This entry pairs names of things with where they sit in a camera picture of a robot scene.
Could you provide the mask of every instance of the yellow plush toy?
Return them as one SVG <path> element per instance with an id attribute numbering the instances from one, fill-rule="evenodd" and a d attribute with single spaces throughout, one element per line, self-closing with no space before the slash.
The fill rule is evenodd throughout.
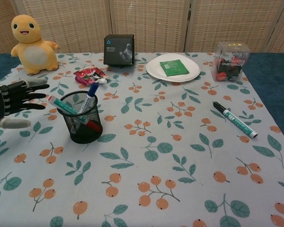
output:
<path id="1" fill-rule="evenodd" d="M 19 43 L 11 50 L 12 57 L 19 57 L 28 75 L 40 70 L 56 70 L 58 62 L 54 50 L 59 47 L 54 42 L 41 37 L 38 23 L 28 15 L 18 15 L 11 22 L 14 37 Z"/>

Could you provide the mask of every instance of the white plate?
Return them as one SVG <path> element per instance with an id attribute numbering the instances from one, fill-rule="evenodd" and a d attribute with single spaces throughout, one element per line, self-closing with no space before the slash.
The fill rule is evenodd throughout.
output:
<path id="1" fill-rule="evenodd" d="M 166 76 L 164 70 L 160 66 L 160 62 L 161 61 L 173 61 L 173 60 L 178 60 L 178 59 L 181 60 L 181 62 L 185 65 L 189 73 L 171 76 L 171 77 Z M 151 76 L 157 79 L 162 79 L 162 80 L 171 81 L 171 82 L 189 81 L 189 80 L 196 78 L 201 72 L 201 69 L 197 65 L 197 63 L 177 53 L 167 53 L 167 54 L 160 55 L 159 57 L 156 57 L 155 59 L 148 62 L 145 68 L 146 68 L 146 71 Z"/>

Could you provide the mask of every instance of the plastic container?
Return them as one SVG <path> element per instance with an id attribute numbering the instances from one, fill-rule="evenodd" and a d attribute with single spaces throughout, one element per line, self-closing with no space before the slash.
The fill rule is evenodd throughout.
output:
<path id="1" fill-rule="evenodd" d="M 75 91 L 63 96 L 60 100 L 79 112 L 87 93 L 88 91 Z M 80 144 L 91 143 L 101 136 L 103 128 L 97 103 L 97 96 L 92 97 L 88 109 L 80 114 L 69 114 L 58 109 L 58 112 L 64 117 L 71 139 L 74 142 Z"/>
<path id="2" fill-rule="evenodd" d="M 250 50 L 244 43 L 219 42 L 211 68 L 215 81 L 236 81 L 247 63 Z"/>

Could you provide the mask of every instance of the black mesh pen holder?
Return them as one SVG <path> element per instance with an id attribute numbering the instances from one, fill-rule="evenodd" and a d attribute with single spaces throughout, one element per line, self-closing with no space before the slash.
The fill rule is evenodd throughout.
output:
<path id="1" fill-rule="evenodd" d="M 88 91 L 75 91 L 63 96 L 60 100 L 73 108 L 76 112 L 86 100 Z M 103 131 L 97 108 L 98 98 L 93 96 L 84 112 L 79 114 L 58 112 L 64 117 L 71 139 L 80 144 L 91 143 L 98 139 Z"/>

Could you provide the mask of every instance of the blue carpet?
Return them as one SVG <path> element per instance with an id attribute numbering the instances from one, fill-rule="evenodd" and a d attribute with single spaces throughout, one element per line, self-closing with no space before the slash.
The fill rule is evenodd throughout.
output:
<path id="1" fill-rule="evenodd" d="M 0 80 L 20 64 L 0 54 Z M 284 134 L 284 53 L 251 53 L 244 72 Z"/>

